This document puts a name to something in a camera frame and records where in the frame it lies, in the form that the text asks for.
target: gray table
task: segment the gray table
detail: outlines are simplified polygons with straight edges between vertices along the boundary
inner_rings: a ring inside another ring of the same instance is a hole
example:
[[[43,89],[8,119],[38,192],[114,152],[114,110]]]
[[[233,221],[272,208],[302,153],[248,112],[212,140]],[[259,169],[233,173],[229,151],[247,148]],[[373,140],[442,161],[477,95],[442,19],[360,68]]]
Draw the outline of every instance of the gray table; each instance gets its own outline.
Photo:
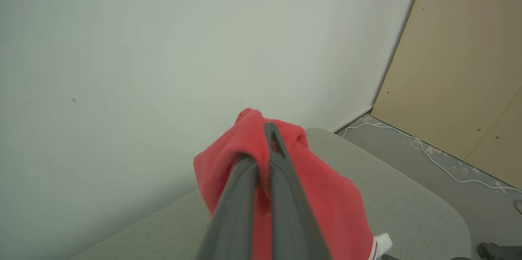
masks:
[[[394,243],[391,256],[401,260],[471,258],[466,223],[449,204],[332,132],[311,128],[306,133],[310,150],[358,187],[373,234],[387,232]],[[73,259],[191,259],[209,222],[203,199],[194,191]]]

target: gray floor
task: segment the gray floor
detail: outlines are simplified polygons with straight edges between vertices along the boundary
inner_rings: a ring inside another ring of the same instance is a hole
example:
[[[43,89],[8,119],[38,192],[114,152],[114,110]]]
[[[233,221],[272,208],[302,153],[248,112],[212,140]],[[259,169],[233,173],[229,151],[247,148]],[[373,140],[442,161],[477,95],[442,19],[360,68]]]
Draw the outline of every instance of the gray floor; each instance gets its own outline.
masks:
[[[369,115],[361,117],[350,126],[364,122],[388,126]],[[347,130],[345,139],[401,171],[453,206],[468,224],[474,248],[481,242],[522,245],[522,215],[513,206],[515,200],[522,200],[521,193],[494,190],[475,182],[455,182],[434,165],[421,151],[416,140],[389,128],[363,125]],[[423,147],[437,163],[459,180],[475,179],[491,186],[508,186],[430,145],[424,143]],[[473,252],[473,260],[480,260],[475,249]]]

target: baseboard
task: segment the baseboard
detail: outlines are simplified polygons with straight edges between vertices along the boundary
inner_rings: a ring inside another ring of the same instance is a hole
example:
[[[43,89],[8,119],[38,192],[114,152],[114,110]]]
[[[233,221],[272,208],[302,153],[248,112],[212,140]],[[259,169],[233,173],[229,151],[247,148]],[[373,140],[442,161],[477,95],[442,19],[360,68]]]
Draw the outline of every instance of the baseboard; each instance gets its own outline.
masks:
[[[351,117],[347,118],[345,121],[343,121],[341,124],[339,124],[336,128],[331,130],[331,132],[337,132],[338,130],[342,129],[345,125],[347,125],[347,124],[353,122],[354,120],[358,119],[364,113],[369,112],[372,108],[373,108],[373,104],[368,106],[367,108],[364,108],[364,109],[356,112],[356,114],[354,114]]]

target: red towel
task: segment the red towel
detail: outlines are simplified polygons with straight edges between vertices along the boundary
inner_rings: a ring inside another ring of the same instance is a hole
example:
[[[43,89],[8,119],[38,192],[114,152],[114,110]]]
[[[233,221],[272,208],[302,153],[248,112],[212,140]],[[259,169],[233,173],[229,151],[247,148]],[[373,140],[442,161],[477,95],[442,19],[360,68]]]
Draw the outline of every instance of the red towel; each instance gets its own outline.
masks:
[[[267,122],[274,122],[281,132],[332,258],[367,260],[373,236],[356,186],[308,150],[306,134],[301,127],[265,119],[257,110],[242,111],[232,128],[194,158],[197,183],[210,214],[214,214],[238,154],[250,154],[257,161],[261,180],[254,199],[253,258],[272,258],[270,199],[267,191],[269,154],[264,131]]]

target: white wall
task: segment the white wall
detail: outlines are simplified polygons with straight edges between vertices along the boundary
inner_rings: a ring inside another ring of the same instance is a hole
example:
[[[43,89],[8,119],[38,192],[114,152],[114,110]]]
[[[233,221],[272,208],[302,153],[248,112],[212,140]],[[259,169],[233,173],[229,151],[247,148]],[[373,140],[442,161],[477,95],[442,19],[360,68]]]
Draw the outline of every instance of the white wall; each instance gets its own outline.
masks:
[[[364,111],[409,3],[0,0],[0,258],[64,258],[185,195],[243,108]]]

